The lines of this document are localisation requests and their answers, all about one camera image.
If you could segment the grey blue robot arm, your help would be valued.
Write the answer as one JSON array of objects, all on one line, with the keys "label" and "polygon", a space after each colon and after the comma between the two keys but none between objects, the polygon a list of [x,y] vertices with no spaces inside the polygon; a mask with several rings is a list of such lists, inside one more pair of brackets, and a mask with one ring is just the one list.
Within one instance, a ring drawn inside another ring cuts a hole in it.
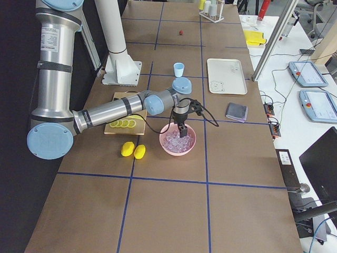
[{"label": "grey blue robot arm", "polygon": [[185,120],[190,113],[203,115],[203,105],[190,98],[191,81],[177,77],[161,92],[146,90],[95,108],[70,110],[74,37],[88,34],[82,1],[37,1],[36,17],[41,22],[41,54],[38,69],[38,106],[31,112],[27,134],[30,152],[46,160],[66,155],[74,137],[84,130],[110,123],[146,110],[150,115],[171,110],[170,124],[187,135]]}]

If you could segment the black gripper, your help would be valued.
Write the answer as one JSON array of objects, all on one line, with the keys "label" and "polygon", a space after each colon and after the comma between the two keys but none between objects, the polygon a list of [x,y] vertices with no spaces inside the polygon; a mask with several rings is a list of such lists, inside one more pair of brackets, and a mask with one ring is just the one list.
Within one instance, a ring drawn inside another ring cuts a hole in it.
[{"label": "black gripper", "polygon": [[174,124],[179,126],[180,138],[187,136],[187,126],[185,120],[191,113],[201,116],[203,112],[202,104],[195,99],[181,99],[180,103],[173,109],[172,118]]}]

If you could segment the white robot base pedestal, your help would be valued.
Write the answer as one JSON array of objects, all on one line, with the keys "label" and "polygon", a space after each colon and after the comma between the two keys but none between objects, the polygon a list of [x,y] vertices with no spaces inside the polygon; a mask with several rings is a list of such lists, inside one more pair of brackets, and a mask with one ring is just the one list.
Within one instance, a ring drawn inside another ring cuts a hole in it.
[{"label": "white robot base pedestal", "polygon": [[137,86],[142,62],[128,54],[118,1],[95,1],[108,49],[102,83],[105,85]]}]

